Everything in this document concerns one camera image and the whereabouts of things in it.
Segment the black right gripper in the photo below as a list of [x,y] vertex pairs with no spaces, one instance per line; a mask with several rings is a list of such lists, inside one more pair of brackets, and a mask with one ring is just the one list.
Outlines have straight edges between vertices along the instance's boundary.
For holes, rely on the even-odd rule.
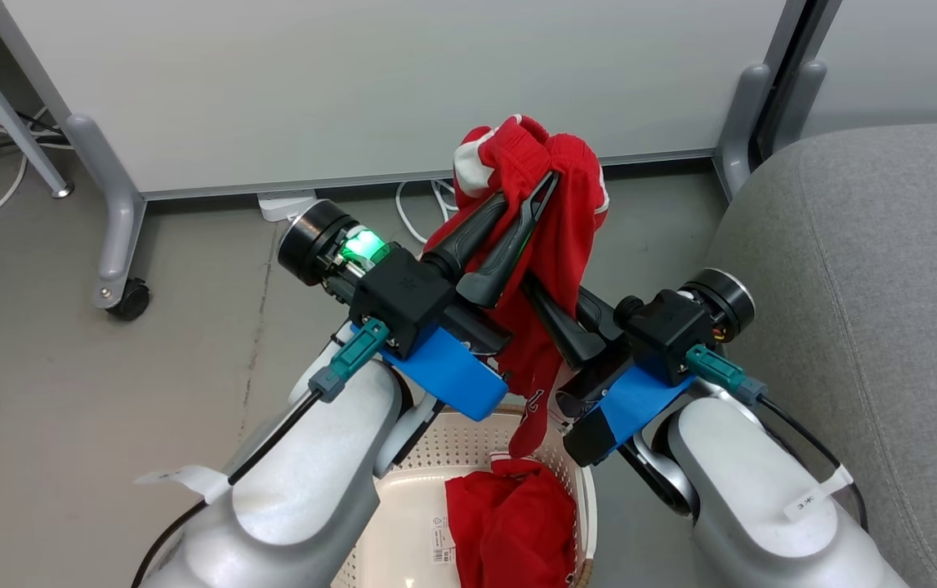
[[556,406],[565,418],[583,417],[630,366],[663,385],[684,382],[687,351],[698,344],[718,350],[756,315],[755,299],[744,284],[714,268],[699,271],[680,289],[659,291],[649,302],[628,296],[611,306],[582,286],[577,320],[533,273],[525,273],[520,287],[573,371],[556,388]]

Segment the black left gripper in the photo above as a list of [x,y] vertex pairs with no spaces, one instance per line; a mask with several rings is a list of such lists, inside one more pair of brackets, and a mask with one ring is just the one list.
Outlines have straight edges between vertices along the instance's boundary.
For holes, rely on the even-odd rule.
[[[559,179],[557,171],[543,176],[483,264],[464,278],[469,261],[508,209],[502,191],[424,252],[422,260],[397,242],[383,241],[333,201],[319,200],[292,220],[281,238],[278,261],[301,283],[320,286],[347,306],[356,327],[371,318],[384,323],[389,328],[385,350],[401,359],[439,330],[475,356],[498,356],[511,334],[468,302],[485,309],[497,306]],[[460,279],[457,293],[452,279]]]

